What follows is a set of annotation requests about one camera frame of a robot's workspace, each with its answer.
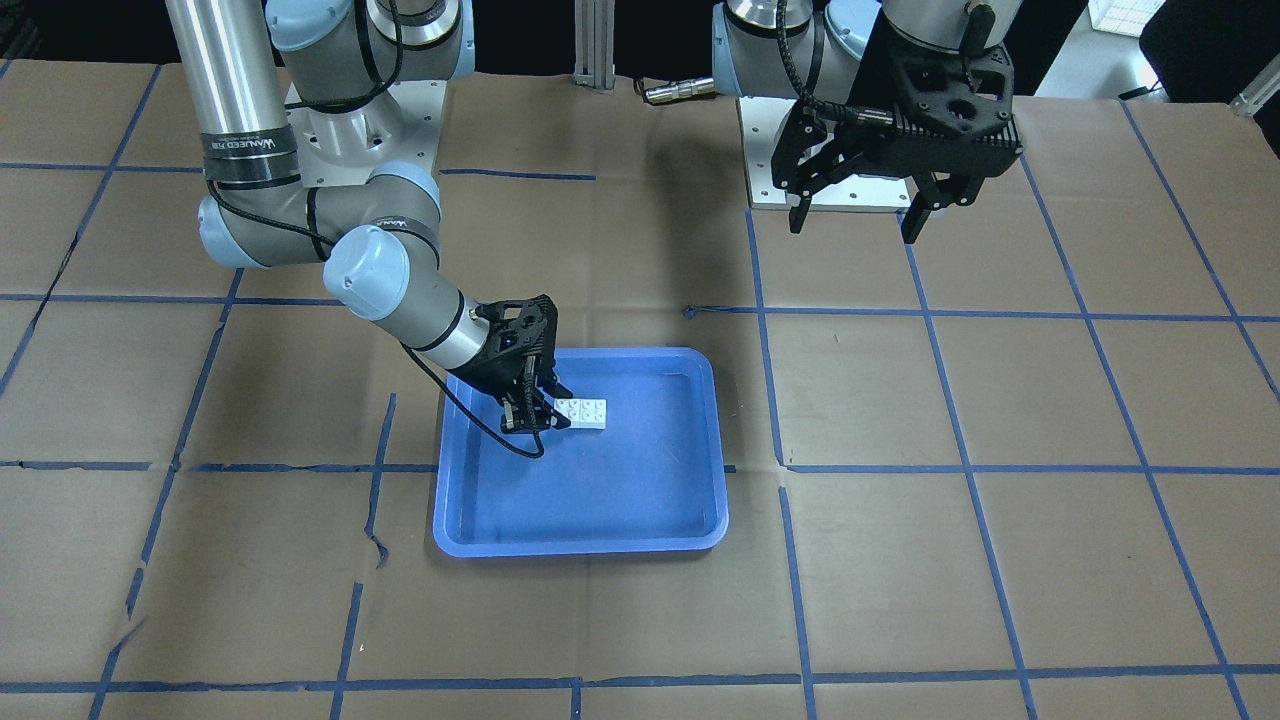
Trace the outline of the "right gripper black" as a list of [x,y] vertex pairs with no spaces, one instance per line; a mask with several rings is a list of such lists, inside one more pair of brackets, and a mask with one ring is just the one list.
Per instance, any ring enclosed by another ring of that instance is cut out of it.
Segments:
[[[531,357],[535,384],[547,397],[575,397],[554,372],[558,313],[549,296],[480,304],[471,314],[486,320],[489,331],[477,354],[462,365],[462,382],[494,398],[524,393]],[[515,402],[515,433],[563,430],[554,428],[554,419],[553,402],[543,396]]]

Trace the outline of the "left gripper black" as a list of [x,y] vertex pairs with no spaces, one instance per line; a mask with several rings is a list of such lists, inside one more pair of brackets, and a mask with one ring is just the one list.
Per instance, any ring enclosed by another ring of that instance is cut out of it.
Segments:
[[986,178],[1001,176],[1023,155],[1012,82],[1002,44],[961,58],[906,40],[870,42],[860,100],[890,110],[892,120],[870,133],[860,172],[911,176],[916,192],[902,217],[905,245],[916,242],[932,213],[973,205]]

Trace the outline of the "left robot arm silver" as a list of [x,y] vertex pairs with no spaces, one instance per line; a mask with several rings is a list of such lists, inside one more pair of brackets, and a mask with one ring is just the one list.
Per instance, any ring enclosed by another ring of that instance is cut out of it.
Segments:
[[933,211],[973,204],[1024,145],[1004,38],[1016,1],[723,1],[716,90],[791,102],[771,182],[799,233],[815,196],[851,176],[910,179],[914,243]]

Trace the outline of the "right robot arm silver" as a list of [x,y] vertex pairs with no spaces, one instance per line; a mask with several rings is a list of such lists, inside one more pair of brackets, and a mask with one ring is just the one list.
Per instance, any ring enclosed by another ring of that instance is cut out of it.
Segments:
[[500,407],[566,429],[545,295],[481,302],[442,274],[440,190],[412,88],[475,67],[468,1],[169,1],[200,127],[198,234],[232,269],[317,263],[356,316]]

